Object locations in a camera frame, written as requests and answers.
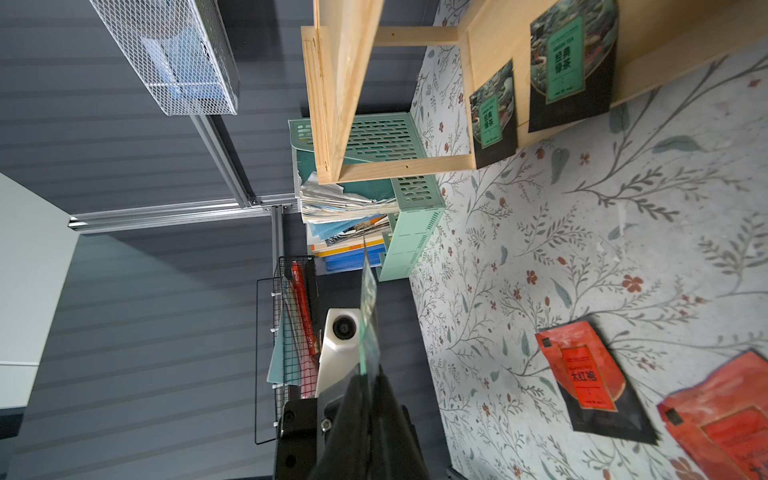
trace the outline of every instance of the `striped gray wall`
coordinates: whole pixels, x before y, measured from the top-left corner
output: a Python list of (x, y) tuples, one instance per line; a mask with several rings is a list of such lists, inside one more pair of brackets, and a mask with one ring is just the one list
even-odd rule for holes
[[(270, 474), (273, 442), (253, 444), (254, 423), (260, 439), (272, 434), (268, 325), (258, 351), (254, 339), (256, 281), (272, 270), (269, 222), (81, 237), (8, 478)], [(286, 251), (303, 244), (289, 215)], [(359, 274), (321, 278), (319, 288), (326, 305), (355, 306)], [(383, 365), (443, 478), (448, 449), (407, 281), (381, 285), (379, 298)]]
[[(257, 195), (291, 191), (287, 120), (306, 113), (312, 0), (219, 0), (242, 83), (224, 118)], [(431, 25), (436, 0), (382, 23)], [(0, 2), (0, 172), (70, 214), (231, 197), (189, 118), (166, 117), (88, 0)], [(424, 48), (375, 51), (360, 107), (407, 111)]]

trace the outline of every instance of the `floral wallpaper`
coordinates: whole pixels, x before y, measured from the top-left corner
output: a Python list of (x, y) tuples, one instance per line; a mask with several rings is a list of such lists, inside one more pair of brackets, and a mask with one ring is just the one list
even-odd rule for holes
[[(436, 25), (467, 2), (442, 0)], [(412, 116), (468, 152), (458, 47), (427, 48)], [(702, 479), (655, 405), (747, 349), (768, 354), (768, 41), (482, 170), (410, 282), (452, 464), (470, 479)], [(660, 433), (573, 432), (537, 329), (591, 313)]]

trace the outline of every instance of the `wooden frame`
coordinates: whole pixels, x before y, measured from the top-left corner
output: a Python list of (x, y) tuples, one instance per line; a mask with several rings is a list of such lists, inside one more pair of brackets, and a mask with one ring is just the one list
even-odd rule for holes
[[(458, 27), (379, 27), (384, 0), (315, 0), (315, 25), (301, 35), (319, 182), (476, 168), (471, 131), (467, 155), (343, 165), (373, 46), (458, 45), (467, 99), (512, 58), (520, 147), (573, 125), (528, 133), (530, 24), (556, 1), (473, 0)], [(616, 1), (613, 105), (768, 35), (766, 0)]]

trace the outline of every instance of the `green plastic file organizer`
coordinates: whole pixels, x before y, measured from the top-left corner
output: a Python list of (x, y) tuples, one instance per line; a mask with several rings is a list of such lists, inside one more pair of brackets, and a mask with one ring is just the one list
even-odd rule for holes
[[(314, 152), (310, 120), (291, 120), (290, 139), (298, 151)], [(344, 155), (345, 163), (424, 158), (426, 152), (411, 116), (400, 114), (356, 115)], [(380, 282), (406, 278), (445, 212), (445, 201), (434, 175), (392, 179), (397, 214), (389, 215), (392, 232), (384, 235), (386, 253), (376, 268)]]

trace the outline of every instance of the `white device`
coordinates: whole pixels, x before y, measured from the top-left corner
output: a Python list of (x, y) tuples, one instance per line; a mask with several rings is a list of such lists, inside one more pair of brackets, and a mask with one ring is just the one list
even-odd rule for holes
[(315, 396), (344, 379), (360, 363), (359, 308), (328, 309)]

